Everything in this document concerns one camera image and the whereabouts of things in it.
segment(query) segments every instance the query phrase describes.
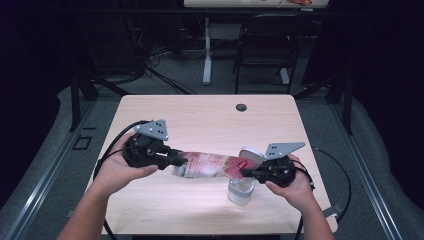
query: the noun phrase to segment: chair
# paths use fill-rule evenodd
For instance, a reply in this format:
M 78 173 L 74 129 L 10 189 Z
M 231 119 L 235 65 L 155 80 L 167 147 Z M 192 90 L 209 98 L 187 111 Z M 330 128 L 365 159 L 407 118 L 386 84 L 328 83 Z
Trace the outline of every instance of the chair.
M 290 68 L 287 93 L 290 92 L 297 58 L 311 21 L 300 15 L 259 14 L 241 26 L 239 46 L 234 62 L 235 93 L 238 93 L 240 66 Z

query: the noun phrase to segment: table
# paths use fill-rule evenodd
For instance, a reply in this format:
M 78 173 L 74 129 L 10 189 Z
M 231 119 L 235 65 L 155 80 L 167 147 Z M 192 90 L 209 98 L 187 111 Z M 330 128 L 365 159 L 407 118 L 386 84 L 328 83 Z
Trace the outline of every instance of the table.
M 236 109 L 245 104 L 244 112 Z M 184 151 L 238 155 L 244 146 L 265 153 L 269 143 L 305 142 L 294 154 L 310 172 L 322 209 L 330 207 L 296 103 L 289 95 L 129 95 L 122 98 L 100 156 L 122 129 L 166 119 L 166 145 Z M 227 198 L 228 178 L 185 179 L 171 167 L 135 180 L 109 200 L 115 234 L 236 235 L 296 232 L 300 213 L 263 184 L 240 206 Z M 334 217 L 328 222 L 336 231 Z
M 184 7 L 187 8 L 300 8 L 301 10 L 309 11 L 313 8 L 326 8 L 329 0 L 312 0 L 312 4 L 308 6 L 301 6 L 299 4 L 291 3 L 288 0 L 184 0 Z M 228 27 L 218 24 L 215 26 L 219 32 L 224 29 L 225 34 L 228 35 Z M 218 39 L 237 39 L 240 31 L 240 26 L 235 25 L 231 28 L 235 29 L 231 38 L 218 38 Z M 210 39 L 213 38 L 211 34 L 213 26 L 209 22 L 209 18 L 205 21 L 205 67 L 203 69 L 203 84 L 211 84 L 212 75 L 212 53 Z M 280 71 L 280 77 L 283 84 L 287 84 L 290 80 L 286 69 Z

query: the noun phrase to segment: desk leg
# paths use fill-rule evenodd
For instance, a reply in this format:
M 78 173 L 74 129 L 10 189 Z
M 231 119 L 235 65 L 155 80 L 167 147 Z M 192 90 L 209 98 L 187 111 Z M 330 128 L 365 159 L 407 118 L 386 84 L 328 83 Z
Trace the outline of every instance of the desk leg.
M 289 74 L 287 73 L 287 68 L 282 68 L 280 70 L 280 78 L 281 78 L 281 82 L 283 84 L 289 84 L 290 83 L 290 78 L 289 78 Z
M 212 75 L 212 57 L 211 57 L 211 37 L 210 37 L 209 18 L 205 21 L 205 68 L 203 70 L 203 84 L 211 84 Z

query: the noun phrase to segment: dark background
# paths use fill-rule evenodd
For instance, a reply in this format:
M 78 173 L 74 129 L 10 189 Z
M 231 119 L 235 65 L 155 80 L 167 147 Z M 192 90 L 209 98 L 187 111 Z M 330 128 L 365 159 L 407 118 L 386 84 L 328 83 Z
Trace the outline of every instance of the dark background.
M 64 7 L 119 8 L 122 1 L 60 1 Z M 136 7 L 181 7 L 182 1 L 137 1 Z M 19 183 L 59 109 L 58 92 L 79 70 L 136 74 L 149 50 L 134 44 L 122 17 L 82 17 L 69 22 L 48 9 L 55 1 L 2 1 L 0 6 L 1 198 Z M 304 83 L 316 83 L 351 69 L 354 97 L 367 109 L 386 145 L 391 170 L 404 192 L 424 209 L 424 36 L 416 4 L 379 5 L 370 1 L 332 1 L 330 12 L 372 12 L 378 20 L 326 20 L 321 24 Z M 140 31 L 178 51 L 179 28 L 187 18 L 140 18 Z

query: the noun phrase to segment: cup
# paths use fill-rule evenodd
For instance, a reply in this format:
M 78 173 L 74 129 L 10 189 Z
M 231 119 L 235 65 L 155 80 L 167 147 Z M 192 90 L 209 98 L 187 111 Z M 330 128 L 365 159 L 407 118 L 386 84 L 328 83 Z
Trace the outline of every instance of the cup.
M 249 158 L 256 162 L 256 167 L 264 161 L 264 155 L 251 147 L 244 147 L 239 153 L 239 157 Z M 227 197 L 231 201 L 247 205 L 252 197 L 256 185 L 255 178 L 244 177 L 242 179 L 230 179 L 228 182 Z

